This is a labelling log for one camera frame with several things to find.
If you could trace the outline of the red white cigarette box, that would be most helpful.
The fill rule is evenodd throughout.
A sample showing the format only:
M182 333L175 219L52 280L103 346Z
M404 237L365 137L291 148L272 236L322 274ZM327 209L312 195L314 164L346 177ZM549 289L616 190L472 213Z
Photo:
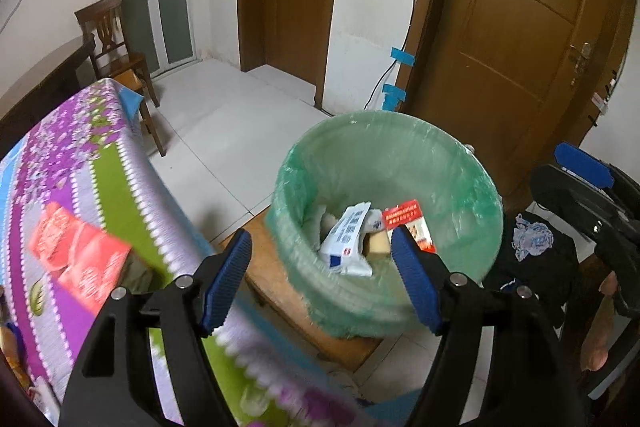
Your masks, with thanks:
M422 251L431 254L436 253L430 229L416 199L407 200L407 202L402 202L395 207L387 208L382 212L382 216L385 231L390 239L392 239L393 231L396 228L405 225Z

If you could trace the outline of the green lined trash bin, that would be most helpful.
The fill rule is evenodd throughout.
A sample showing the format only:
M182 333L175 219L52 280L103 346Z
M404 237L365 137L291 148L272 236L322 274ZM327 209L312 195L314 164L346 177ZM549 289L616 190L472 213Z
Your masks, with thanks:
M267 223L311 321L334 337L412 329L393 231L480 281L500 248L500 196L474 154L418 118L358 112L307 131L279 169Z

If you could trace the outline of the crumpled blue white cloth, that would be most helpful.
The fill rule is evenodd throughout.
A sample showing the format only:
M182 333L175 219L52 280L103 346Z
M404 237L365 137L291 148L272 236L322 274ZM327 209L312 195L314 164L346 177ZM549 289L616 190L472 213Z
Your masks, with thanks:
M512 247L518 262L527 257L538 257L553 246L554 236L548 225L530 222L522 215L515 217Z

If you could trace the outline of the low wooden stool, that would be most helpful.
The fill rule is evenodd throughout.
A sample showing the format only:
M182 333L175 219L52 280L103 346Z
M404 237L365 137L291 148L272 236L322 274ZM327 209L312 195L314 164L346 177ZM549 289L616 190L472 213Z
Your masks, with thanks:
M253 257L245 274L250 291L261 306L270 306L288 326L307 341L321 360L337 363L352 373L360 369L382 339L337 338L323 332L311 321L305 300L288 281L266 225L268 208L250 219L244 228L253 239Z

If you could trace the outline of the red packet on table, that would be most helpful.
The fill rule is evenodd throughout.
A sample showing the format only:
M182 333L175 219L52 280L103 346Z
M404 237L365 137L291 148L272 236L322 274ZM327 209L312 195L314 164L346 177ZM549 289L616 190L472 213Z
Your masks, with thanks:
M28 251L94 317L118 285L131 245L49 202Z

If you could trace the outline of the brown wooden door right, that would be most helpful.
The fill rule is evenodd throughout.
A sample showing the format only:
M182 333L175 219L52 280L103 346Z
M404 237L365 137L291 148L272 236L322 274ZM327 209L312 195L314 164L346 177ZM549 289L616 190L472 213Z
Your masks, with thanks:
M586 134L636 0L428 0L405 112L474 147L503 196Z

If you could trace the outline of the white blue tissue pack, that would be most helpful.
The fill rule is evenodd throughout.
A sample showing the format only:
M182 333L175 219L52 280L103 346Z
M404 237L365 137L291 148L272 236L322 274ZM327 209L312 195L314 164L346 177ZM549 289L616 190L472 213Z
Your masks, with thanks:
M363 254L364 238L383 230L383 213L370 202L349 206L323 239L318 256L330 272L372 277L373 269Z

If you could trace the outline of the blue tape lower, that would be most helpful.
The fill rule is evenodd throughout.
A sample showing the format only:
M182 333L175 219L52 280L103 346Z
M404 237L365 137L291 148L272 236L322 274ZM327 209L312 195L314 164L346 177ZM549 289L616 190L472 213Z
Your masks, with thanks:
M389 112L395 112L397 107L406 101L407 93L404 89L401 89L394 84L383 84L383 103L382 109Z

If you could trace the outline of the blue tape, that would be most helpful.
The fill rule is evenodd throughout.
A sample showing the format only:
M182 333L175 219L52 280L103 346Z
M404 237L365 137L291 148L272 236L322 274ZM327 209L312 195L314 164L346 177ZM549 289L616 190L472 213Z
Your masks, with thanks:
M390 49L390 57L396 63L401 65L407 65L409 67L412 67L414 65L414 62L416 61L416 58L414 57L413 54L398 48Z
M401 89L394 84L383 84L383 103L382 109L389 112L395 112L397 107L406 101L407 93L404 89Z

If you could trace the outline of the yellow sponge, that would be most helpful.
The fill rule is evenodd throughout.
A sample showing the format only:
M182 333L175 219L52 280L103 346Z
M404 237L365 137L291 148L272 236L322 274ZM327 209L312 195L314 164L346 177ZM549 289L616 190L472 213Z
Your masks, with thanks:
M363 246L366 257L390 255L390 238L385 231L368 234L364 239Z

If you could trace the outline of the blue tape upper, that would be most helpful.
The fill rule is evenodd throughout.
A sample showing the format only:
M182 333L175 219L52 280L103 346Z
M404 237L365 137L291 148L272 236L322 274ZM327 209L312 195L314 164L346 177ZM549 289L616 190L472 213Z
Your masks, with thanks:
M412 67L414 65L414 62L416 61L416 58L414 57L413 54L398 48L390 49L390 57L396 63L401 65L407 65L409 67Z

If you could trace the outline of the dark wooden dining table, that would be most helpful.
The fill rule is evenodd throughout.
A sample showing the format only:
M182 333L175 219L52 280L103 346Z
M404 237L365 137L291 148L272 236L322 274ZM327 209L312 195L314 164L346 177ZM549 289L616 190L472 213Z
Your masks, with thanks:
M1 156L53 109L82 87L78 68L96 44L93 37L76 37L43 57L1 98Z

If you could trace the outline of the wooden chair by glass door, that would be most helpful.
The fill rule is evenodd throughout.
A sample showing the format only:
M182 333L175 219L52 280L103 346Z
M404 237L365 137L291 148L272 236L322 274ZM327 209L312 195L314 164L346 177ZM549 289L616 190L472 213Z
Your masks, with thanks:
M149 95L156 108L158 98L142 52L130 49L122 0L99 0L75 12L85 39L96 38L90 61L96 78L112 78L138 95Z

